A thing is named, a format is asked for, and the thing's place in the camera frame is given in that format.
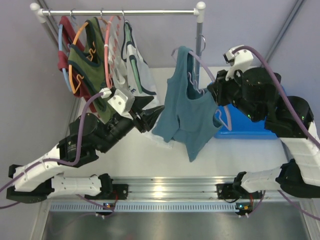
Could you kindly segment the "lavender plastic hanger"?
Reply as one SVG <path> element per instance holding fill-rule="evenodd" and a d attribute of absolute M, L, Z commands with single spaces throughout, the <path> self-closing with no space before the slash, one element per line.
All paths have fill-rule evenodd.
<path fill-rule="evenodd" d="M 196 63 L 199 63 L 203 69 L 205 70 L 205 72 L 207 73 L 207 75 L 209 76 L 210 80 L 212 83 L 215 82 L 215 77 L 213 76 L 212 72 L 209 70 L 209 67 L 201 60 L 201 58 L 196 54 L 194 53 L 192 50 L 190 50 L 188 52 L 191 56 L 193 56 L 193 58 L 196 60 Z M 204 95 L 205 94 L 205 90 L 204 89 L 199 89 L 197 87 L 197 84 L 198 84 L 198 81 L 193 78 L 191 76 L 191 78 L 189 79 L 190 83 L 195 87 L 195 90 L 199 93 L 199 94 L 202 94 Z M 225 112 L 225 115 L 226 115 L 226 119 L 227 119 L 227 123 L 225 123 L 223 120 L 222 120 L 222 112 L 220 109 L 217 109 L 216 112 L 219 113 L 219 116 L 218 116 L 218 119 L 220 120 L 220 122 L 227 128 L 228 131 L 231 131 L 232 130 L 232 119 L 231 119 L 231 115 L 230 115 L 230 111 L 229 111 L 229 108 L 227 106 L 224 106 L 223 107 L 224 109 L 224 112 Z"/>

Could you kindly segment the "teal tank top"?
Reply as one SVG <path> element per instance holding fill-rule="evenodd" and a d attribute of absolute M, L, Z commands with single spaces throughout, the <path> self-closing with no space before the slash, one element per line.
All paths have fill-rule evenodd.
<path fill-rule="evenodd" d="M 194 78 L 191 52 L 185 46 L 178 48 L 174 73 L 167 80 L 164 110 L 152 133 L 166 143 L 184 144 L 188 159 L 193 162 L 223 124 L 215 116 L 218 106 L 212 94 L 199 93 L 191 83 Z"/>

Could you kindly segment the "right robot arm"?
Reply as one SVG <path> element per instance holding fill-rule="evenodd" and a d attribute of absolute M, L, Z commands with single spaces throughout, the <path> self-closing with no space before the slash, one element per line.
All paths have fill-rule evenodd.
<path fill-rule="evenodd" d="M 270 76 L 263 67 L 246 71 L 217 72 L 207 89 L 218 106 L 233 105 L 252 122 L 264 122 L 287 147 L 292 159 L 270 170 L 242 171 L 233 180 L 238 198 L 258 191 L 283 191 L 306 199 L 320 197 L 320 148 L 313 112 L 308 102 L 298 96 L 281 96 L 281 75 Z"/>

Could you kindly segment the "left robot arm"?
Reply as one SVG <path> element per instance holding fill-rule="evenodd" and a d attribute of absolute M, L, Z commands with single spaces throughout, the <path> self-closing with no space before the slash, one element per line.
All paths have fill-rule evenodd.
<path fill-rule="evenodd" d="M 164 105 L 146 108 L 152 96 L 138 96 L 129 110 L 130 117 L 114 113 L 108 122 L 101 121 L 86 109 L 69 124 L 69 135 L 49 152 L 26 165 L 9 167 L 11 179 L 2 189 L 6 198 L 33 204 L 59 196 L 81 195 L 86 200 L 114 197 L 117 189 L 109 174 L 65 177 L 64 172 L 98 160 L 97 152 L 107 153 L 132 129 L 149 132 L 164 110 Z"/>

